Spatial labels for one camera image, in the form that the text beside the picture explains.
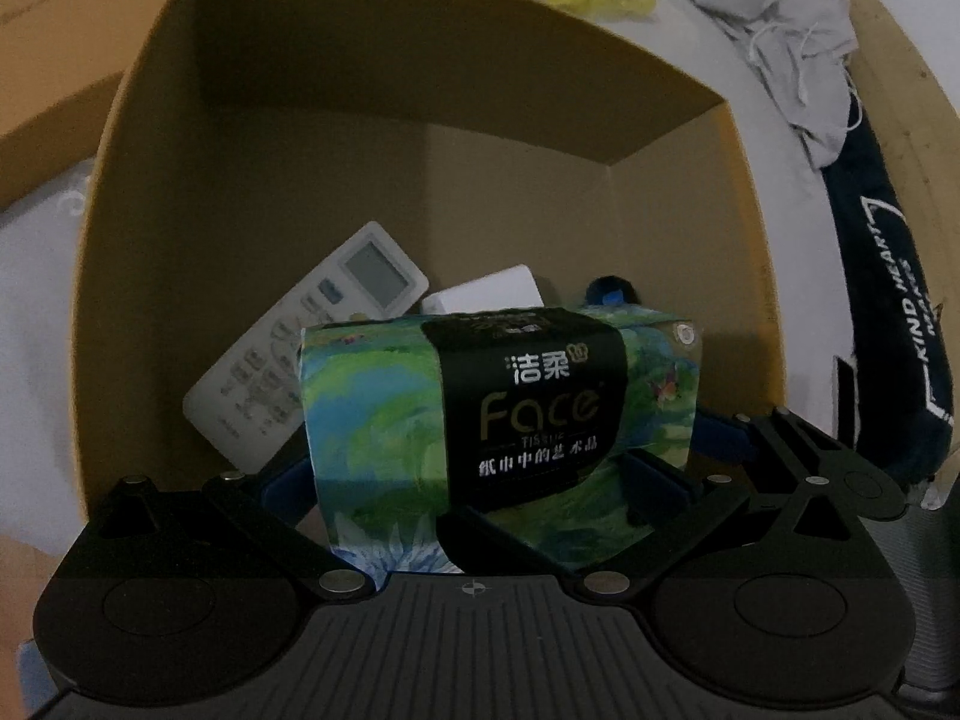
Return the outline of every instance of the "remote control screen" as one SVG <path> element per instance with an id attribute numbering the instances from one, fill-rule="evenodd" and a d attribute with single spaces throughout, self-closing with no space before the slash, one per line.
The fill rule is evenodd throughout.
<path id="1" fill-rule="evenodd" d="M 399 298 L 410 285 L 403 274 L 373 244 L 366 244 L 350 257 L 347 260 L 347 270 L 384 308 Z"/>

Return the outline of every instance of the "wooden floor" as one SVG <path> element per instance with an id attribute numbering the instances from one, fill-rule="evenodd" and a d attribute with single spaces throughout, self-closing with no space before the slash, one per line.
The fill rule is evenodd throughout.
<path id="1" fill-rule="evenodd" d="M 58 562 L 58 557 L 0 536 L 0 720 L 25 716 L 13 657 L 16 646 L 31 638 L 34 606 Z"/>

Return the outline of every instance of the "black label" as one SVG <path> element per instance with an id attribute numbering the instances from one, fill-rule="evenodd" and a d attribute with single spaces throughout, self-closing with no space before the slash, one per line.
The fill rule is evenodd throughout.
<path id="1" fill-rule="evenodd" d="M 558 493 L 610 453 L 627 388 L 616 328 L 562 308 L 422 328 L 440 357 L 452 505 L 489 512 Z"/>

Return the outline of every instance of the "wooden surface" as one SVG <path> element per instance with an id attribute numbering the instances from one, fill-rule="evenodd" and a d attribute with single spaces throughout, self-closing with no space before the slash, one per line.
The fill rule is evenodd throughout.
<path id="1" fill-rule="evenodd" d="M 58 557 L 0 536 L 0 720 L 24 716 L 13 655 L 32 637 L 34 606 L 58 563 Z"/>
<path id="2" fill-rule="evenodd" d="M 960 118 L 880 0 L 850 0 L 860 42 L 850 72 L 880 142 L 890 181 L 913 232 L 930 300 L 960 392 Z M 960 440 L 943 475 L 960 469 Z"/>

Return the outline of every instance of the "black bag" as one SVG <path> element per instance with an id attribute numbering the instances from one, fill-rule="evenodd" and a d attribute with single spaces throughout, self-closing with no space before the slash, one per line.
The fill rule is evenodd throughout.
<path id="1" fill-rule="evenodd" d="M 824 180 L 853 315 L 856 450 L 899 483 L 917 483 L 949 453 L 952 378 L 913 237 L 866 116 Z"/>

